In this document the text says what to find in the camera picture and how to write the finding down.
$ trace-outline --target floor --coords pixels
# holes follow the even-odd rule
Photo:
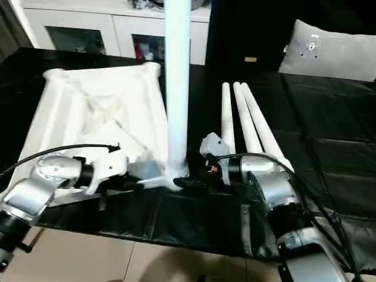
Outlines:
[[[276,265],[173,247],[34,227],[2,282],[280,282]],[[366,282],[376,282],[366,277]]]

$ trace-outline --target white pipe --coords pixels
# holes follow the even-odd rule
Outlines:
[[[291,163],[284,157],[276,138],[270,130],[270,127],[265,120],[265,117],[257,104],[248,84],[242,83],[241,89],[243,91],[244,98],[247,102],[249,112],[256,126],[257,133],[261,139],[265,152],[276,157],[279,161],[283,162],[288,168],[293,169]]]
[[[189,174],[186,162],[190,61],[191,0],[165,0],[166,90],[169,125],[169,167]]]
[[[227,82],[222,84],[222,141],[229,147],[230,154],[235,154],[233,112],[230,85]]]
[[[259,137],[257,136],[257,132],[254,128],[251,114],[249,113],[240,83],[234,83],[234,92],[247,152],[262,153],[263,150],[261,148]]]

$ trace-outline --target cushion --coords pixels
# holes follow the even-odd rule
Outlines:
[[[297,20],[279,72],[374,81],[376,36],[327,32]]]

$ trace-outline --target shelf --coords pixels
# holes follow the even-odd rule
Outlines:
[[[141,18],[165,18],[159,8],[137,10],[127,0],[23,0],[27,9],[88,12],[98,14],[137,16]],[[191,12],[192,22],[209,22],[211,6],[206,5]]]

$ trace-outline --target black tablecloth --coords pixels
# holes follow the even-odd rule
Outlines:
[[[21,49],[0,66],[0,167],[17,160],[51,68],[137,64],[128,58]],[[250,85],[282,151],[297,174],[348,233],[363,273],[376,274],[376,94],[359,82],[277,73],[252,75]],[[221,83],[191,66],[188,156],[197,173],[202,139],[220,135]],[[165,79],[160,78],[163,94]],[[233,102],[237,152],[245,152]],[[9,179],[2,179],[6,186]],[[153,189],[47,209],[39,225],[194,250],[276,259],[274,238],[257,208],[235,196],[192,196]]]

